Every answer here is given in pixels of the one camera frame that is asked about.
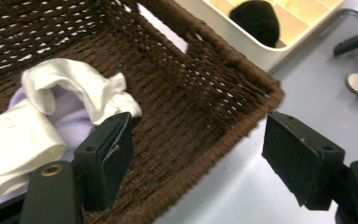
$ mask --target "white fabric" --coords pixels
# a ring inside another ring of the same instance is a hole
[[[25,71],[21,84],[31,103],[46,115],[55,111],[51,88],[60,85],[83,101],[91,121],[96,125],[124,111],[129,111],[133,117],[142,116],[141,108],[124,92],[127,86],[121,73],[105,79],[86,63],[67,59],[48,60]]]
[[[25,185],[27,173],[56,161],[66,145],[28,100],[0,115],[0,196]]]
[[[48,60],[24,71],[21,84],[26,99],[0,115],[0,196],[26,185],[28,173],[60,159],[67,149],[46,117],[56,111],[51,88],[59,85],[73,92],[95,125],[125,111],[142,116],[140,106],[124,92],[126,81],[121,73],[104,78],[86,63]]]

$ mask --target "wicker basket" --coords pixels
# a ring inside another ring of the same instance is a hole
[[[138,3],[188,43],[186,53],[140,15]],[[152,222],[283,96],[277,80],[173,1],[0,1],[0,113],[21,71],[56,57],[107,77],[122,72],[144,112],[114,208],[85,213],[86,223]]]

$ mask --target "brass screw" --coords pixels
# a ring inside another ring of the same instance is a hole
[[[42,171],[42,176],[52,176],[52,175],[56,175],[59,172],[61,172],[63,170],[63,166],[60,164],[53,164],[50,165],[48,167],[46,167],[45,169],[43,169]]]

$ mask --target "white organizer tray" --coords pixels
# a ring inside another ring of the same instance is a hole
[[[229,12],[244,0],[175,1],[205,21],[249,61],[270,71],[332,15],[344,0],[267,0],[274,8],[281,29],[276,49],[261,44],[228,17]]]

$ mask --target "folded cloth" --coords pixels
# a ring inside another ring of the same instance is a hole
[[[16,189],[0,203],[23,193],[18,188],[35,168],[58,159],[71,161],[94,124],[123,111],[142,115],[124,92],[122,74],[105,79],[85,63],[45,61],[25,71],[21,83],[9,110],[0,115],[0,196]]]
[[[21,84],[31,103],[46,115],[55,111],[51,87],[56,85],[72,91],[83,101],[91,121],[96,125],[124,111],[130,112],[133,117],[142,115],[138,104],[124,92],[127,87],[121,73],[104,78],[86,63],[67,59],[44,61],[26,70]]]
[[[23,175],[56,161],[65,150],[46,116],[28,100],[0,115],[0,196],[25,185]]]

